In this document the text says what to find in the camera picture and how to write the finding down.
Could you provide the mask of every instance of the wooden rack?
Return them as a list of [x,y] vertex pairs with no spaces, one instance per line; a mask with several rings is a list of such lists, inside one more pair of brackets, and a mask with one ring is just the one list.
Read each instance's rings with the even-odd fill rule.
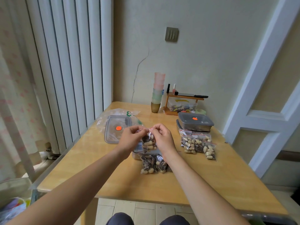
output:
[[184,95],[172,95],[172,93],[170,93],[170,92],[167,93],[166,105],[163,107],[163,110],[164,110],[165,114],[167,114],[167,115],[177,115],[177,116],[178,116],[177,111],[170,111],[167,107],[169,97],[196,100],[196,103],[198,102],[198,100],[204,100],[204,98],[197,98],[197,97],[193,97],[193,96],[184,96]]

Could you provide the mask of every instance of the person's right hand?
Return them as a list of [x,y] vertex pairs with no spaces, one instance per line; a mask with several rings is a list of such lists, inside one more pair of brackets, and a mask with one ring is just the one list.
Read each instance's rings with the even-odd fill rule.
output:
[[168,163],[168,156],[171,153],[177,153],[171,131],[164,124],[156,124],[149,130],[155,136],[157,147],[164,161]]

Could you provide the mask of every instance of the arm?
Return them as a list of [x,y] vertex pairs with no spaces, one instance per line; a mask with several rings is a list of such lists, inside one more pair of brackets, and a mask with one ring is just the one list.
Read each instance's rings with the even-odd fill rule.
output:
[[60,184],[7,224],[73,225],[116,167],[130,155],[148,131],[142,126],[125,128],[120,144],[114,150]]
[[164,161],[174,172],[200,224],[249,225],[238,211],[177,153],[172,134],[167,127],[156,124],[151,132],[155,136]]

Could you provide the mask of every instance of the light switch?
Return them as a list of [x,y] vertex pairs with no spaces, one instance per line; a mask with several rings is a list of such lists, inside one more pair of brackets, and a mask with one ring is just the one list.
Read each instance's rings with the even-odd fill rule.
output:
[[165,41],[177,42],[179,30],[175,27],[167,27]]

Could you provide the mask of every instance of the floral curtain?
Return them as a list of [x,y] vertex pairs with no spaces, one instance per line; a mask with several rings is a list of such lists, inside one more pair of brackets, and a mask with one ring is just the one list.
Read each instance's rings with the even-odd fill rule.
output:
[[20,50],[25,46],[20,45],[11,17],[6,0],[0,0],[0,181],[26,172],[34,180],[33,165],[41,163],[39,151],[49,139]]

